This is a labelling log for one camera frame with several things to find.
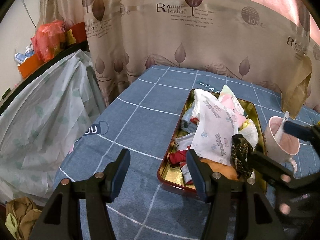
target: mug handle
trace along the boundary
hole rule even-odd
[[[296,172],[298,170],[298,165],[297,165],[296,161],[291,158],[288,160],[288,162],[291,163],[291,165],[293,167],[293,174],[296,174]]]

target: orange cloth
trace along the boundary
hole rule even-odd
[[[205,158],[201,158],[200,161],[203,163],[208,163],[213,172],[220,172],[227,179],[238,180],[237,172],[232,166],[227,166],[222,163],[217,163]]]

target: white wall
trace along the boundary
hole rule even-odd
[[[24,0],[30,16],[37,25],[40,18],[40,0]],[[21,0],[15,0],[0,23],[0,97],[13,88],[22,77],[14,60],[17,52],[25,53],[34,36],[35,27]]]

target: metal screw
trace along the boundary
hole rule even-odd
[[[249,179],[247,179],[247,182],[248,182],[250,185],[253,185],[253,184],[256,183],[256,180],[253,179],[253,178],[249,178]]]
[[[284,182],[286,182],[286,183],[289,183],[289,182],[291,181],[290,176],[285,175],[285,174],[282,174],[282,175],[280,176],[280,178],[281,178]]]
[[[101,179],[101,178],[103,178],[104,173],[100,171],[100,172],[97,172],[94,176],[95,176],[97,179]]]
[[[215,179],[220,179],[221,174],[219,172],[214,172],[214,173],[212,173],[212,177],[214,177]]]
[[[279,210],[284,215],[289,215],[291,212],[291,208],[285,203],[280,204]]]
[[[65,178],[65,179],[63,179],[63,180],[61,181],[61,184],[62,184],[62,185],[67,185],[69,182],[70,182],[70,180],[67,179],[67,178]]]

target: white spoon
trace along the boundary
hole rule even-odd
[[[279,126],[279,129],[277,130],[277,132],[275,134],[275,140],[276,140],[277,143],[279,143],[280,140],[281,140],[281,137],[282,137],[282,134],[283,134],[283,125],[288,120],[288,118],[289,118],[289,112],[287,111],[287,112],[285,112],[284,117],[282,119],[282,122],[281,122],[281,124]]]

